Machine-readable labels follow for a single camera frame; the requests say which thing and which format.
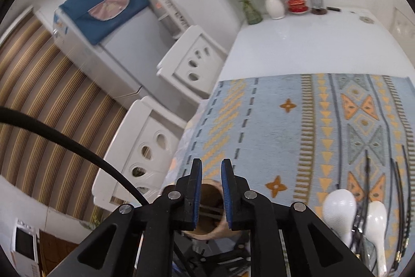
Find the red lidded teacup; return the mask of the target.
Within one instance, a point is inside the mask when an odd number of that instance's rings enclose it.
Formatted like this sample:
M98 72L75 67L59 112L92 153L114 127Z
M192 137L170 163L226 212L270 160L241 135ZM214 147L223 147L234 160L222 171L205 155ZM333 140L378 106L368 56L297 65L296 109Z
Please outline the red lidded teacup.
M306 13L309 11L306 0L288 0L288 11L295 14Z

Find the blue patterned woven table mat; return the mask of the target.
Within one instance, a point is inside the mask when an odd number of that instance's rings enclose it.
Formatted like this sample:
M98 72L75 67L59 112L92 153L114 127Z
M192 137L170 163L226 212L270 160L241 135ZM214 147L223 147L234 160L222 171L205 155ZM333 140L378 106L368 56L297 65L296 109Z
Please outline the blue patterned woven table mat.
M414 85L408 78L303 74L227 80L201 103L165 178L173 184L194 158L219 180L229 158L237 175L277 203L304 202L322 213L339 188L363 198L364 151L369 199L384 204L388 273L414 253Z

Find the white chair far left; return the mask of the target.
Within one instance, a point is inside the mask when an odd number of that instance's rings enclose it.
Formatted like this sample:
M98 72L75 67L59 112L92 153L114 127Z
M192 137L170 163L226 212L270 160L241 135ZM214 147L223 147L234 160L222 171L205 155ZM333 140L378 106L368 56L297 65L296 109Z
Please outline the white chair far left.
M229 51L201 26L192 25L157 65L157 76L199 105L210 97Z

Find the white microwave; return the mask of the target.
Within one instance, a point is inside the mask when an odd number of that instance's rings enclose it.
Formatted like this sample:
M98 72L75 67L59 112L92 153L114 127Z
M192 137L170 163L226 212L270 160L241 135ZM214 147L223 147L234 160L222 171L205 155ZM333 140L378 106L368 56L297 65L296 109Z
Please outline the white microwave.
M36 228L16 219L11 238L11 256L20 276L41 276L37 235Z

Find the white dimpled rice paddle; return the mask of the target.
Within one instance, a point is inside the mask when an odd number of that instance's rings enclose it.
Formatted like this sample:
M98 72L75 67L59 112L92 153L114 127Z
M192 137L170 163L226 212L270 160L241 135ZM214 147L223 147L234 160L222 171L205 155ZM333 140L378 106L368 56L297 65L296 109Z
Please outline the white dimpled rice paddle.
M338 189L329 193L322 205L324 223L348 247L352 242L352 226L356 211L355 197L346 189Z

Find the blue cloth cover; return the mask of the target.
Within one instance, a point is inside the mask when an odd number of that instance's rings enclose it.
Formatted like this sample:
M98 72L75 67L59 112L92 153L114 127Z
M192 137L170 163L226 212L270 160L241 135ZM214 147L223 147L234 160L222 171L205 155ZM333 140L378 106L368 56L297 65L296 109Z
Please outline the blue cloth cover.
M60 8L94 46L149 6L149 0L66 0Z

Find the white chair near left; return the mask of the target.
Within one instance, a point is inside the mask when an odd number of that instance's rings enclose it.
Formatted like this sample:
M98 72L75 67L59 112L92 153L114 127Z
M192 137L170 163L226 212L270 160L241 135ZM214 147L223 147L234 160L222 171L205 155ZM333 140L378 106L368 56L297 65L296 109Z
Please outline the white chair near left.
M185 127L183 119L146 96L133 102L103 159L153 202L160 195Z

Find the white chair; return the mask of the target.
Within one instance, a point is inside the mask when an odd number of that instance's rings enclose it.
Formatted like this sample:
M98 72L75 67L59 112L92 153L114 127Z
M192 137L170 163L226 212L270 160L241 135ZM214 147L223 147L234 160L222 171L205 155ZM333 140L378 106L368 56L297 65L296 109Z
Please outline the white chair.
M201 26L192 25L157 65L157 76L199 105L210 97L229 51Z
M146 96L133 102L103 159L153 202L160 195L185 127L183 119Z

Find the brown wooden utensil holder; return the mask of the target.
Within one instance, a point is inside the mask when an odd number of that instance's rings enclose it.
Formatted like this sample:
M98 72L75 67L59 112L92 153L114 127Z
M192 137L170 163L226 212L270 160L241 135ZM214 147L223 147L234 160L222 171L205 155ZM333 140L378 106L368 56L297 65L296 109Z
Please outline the brown wooden utensil holder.
M217 240L240 236L242 231L232 231L226 221L223 190L220 182L202 180L200 209L196 228L193 231L177 231L194 240Z

